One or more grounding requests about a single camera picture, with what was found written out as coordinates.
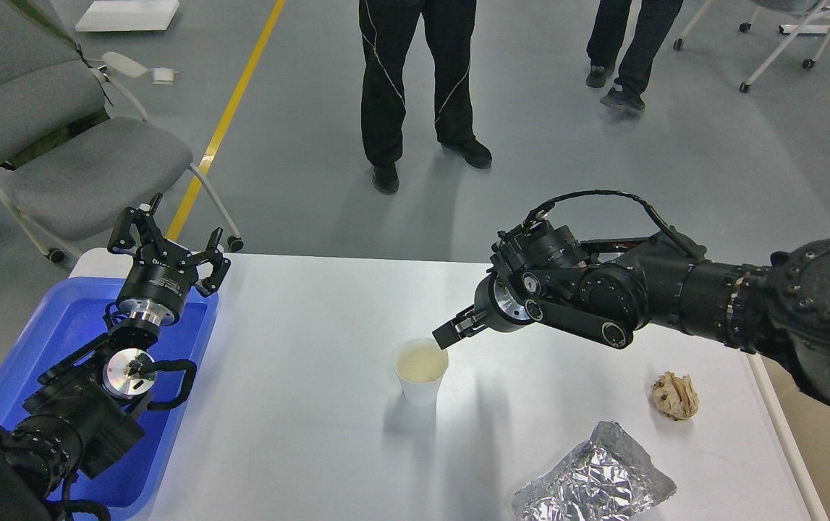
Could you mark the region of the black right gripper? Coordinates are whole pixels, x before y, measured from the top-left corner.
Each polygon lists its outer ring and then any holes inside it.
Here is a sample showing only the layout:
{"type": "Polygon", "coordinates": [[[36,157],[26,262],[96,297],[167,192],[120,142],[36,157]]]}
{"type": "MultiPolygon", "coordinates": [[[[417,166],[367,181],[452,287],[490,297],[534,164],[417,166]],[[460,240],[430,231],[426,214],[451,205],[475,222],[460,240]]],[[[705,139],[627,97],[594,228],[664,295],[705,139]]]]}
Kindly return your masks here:
{"type": "Polygon", "coordinates": [[[484,329],[509,333],[532,323],[526,309],[513,298],[501,278],[488,274],[475,288],[474,305],[439,326],[432,336],[440,349],[446,350],[484,329]]]}

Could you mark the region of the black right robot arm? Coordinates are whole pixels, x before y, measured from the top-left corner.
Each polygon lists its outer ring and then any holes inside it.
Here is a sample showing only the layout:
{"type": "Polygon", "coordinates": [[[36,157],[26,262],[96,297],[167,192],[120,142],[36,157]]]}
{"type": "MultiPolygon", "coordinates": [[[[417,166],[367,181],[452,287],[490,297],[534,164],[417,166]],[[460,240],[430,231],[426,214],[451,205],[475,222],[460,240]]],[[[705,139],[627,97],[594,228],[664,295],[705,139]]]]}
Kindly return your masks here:
{"type": "Polygon", "coordinates": [[[775,252],[768,265],[714,263],[627,192],[657,232],[581,241],[547,215],[582,196],[547,199],[498,233],[474,303],[433,333],[442,349],[533,323],[623,349],[652,323],[775,360],[801,392],[830,406],[830,238],[775,252]]]}

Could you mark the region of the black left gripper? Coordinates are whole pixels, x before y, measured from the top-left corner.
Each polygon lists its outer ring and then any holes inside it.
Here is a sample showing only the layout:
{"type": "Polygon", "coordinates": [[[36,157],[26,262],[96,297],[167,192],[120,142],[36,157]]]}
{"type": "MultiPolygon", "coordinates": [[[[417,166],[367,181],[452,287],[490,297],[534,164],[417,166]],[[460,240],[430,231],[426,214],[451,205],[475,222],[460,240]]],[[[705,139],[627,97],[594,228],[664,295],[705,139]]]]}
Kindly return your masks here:
{"type": "Polygon", "coordinates": [[[203,297],[215,294],[232,263],[219,248],[221,227],[210,234],[204,251],[192,253],[186,247],[167,245],[153,218],[162,197],[162,192],[157,192],[147,204],[121,211],[111,231],[108,250],[134,258],[118,294],[120,313],[143,313],[150,316],[151,323],[170,326],[179,322],[190,288],[195,287],[203,297]],[[212,270],[202,277],[198,267],[207,263],[212,270]]]}

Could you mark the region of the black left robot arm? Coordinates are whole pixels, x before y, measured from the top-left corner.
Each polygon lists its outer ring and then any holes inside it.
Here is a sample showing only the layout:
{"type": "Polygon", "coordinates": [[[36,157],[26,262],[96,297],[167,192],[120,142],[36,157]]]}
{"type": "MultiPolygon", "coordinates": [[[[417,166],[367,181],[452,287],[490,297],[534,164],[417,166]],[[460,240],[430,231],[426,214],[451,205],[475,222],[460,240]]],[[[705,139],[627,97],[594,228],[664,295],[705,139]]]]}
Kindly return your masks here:
{"type": "Polygon", "coordinates": [[[220,250],[222,228],[191,251],[167,240],[154,221],[161,201],[120,213],[107,248],[132,266],[104,310],[105,331],[38,376],[27,418],[0,425],[0,520],[71,520],[76,512],[110,519],[105,505],[72,500],[79,474],[96,478],[144,436],[144,412],[171,411],[189,399],[193,360],[157,360],[149,349],[161,330],[179,322],[190,291],[219,290],[230,261],[220,250]]]}

